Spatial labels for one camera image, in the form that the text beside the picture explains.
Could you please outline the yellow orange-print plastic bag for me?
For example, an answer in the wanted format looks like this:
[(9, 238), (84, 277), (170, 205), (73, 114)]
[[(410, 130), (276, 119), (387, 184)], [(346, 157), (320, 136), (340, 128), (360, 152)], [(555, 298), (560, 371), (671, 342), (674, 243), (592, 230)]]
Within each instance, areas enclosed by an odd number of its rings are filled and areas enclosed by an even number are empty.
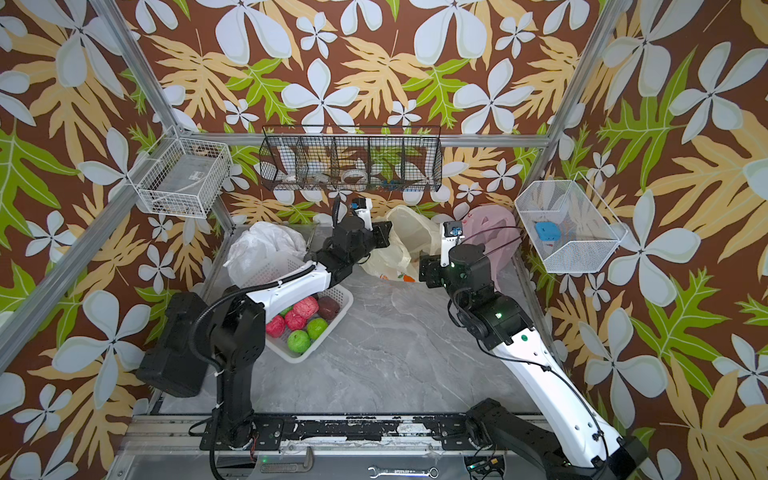
[(418, 282), (422, 254), (439, 255), (439, 226), (407, 206), (396, 206), (378, 221), (389, 221), (389, 246), (375, 249), (362, 264), (369, 275), (383, 280)]

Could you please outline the white plastic bag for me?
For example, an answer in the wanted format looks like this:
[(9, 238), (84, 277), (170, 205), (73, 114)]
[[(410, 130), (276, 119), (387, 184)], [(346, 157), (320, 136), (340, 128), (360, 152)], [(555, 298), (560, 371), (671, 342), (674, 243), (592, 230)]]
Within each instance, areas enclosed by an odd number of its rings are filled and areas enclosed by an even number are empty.
[(234, 241), (224, 267), (236, 286), (245, 287), (254, 274), (272, 263), (277, 253), (303, 257), (306, 248), (306, 240), (298, 231), (260, 221), (242, 232)]

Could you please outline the pink apple-print plastic bag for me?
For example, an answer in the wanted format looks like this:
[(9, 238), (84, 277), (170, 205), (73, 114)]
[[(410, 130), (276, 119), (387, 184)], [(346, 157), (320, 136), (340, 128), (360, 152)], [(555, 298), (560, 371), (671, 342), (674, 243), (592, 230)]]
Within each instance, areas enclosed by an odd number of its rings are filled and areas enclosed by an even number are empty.
[(500, 205), (482, 205), (470, 210), (462, 224), (466, 243), (485, 246), (491, 278), (494, 286), (500, 289), (499, 275), (521, 244), (520, 228), (514, 214)]

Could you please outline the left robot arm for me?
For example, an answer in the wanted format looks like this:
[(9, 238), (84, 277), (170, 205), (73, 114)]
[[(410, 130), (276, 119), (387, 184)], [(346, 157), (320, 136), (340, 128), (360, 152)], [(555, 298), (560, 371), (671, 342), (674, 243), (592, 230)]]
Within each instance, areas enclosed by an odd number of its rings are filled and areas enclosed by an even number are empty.
[(371, 220), (368, 203), (358, 198), (304, 265), (271, 282), (223, 295), (193, 321), (188, 349), (215, 370), (216, 404), (201, 441), (211, 455), (246, 450), (254, 443), (251, 379), (265, 349), (266, 323), (298, 301), (338, 285), (373, 250), (390, 245), (392, 223)]

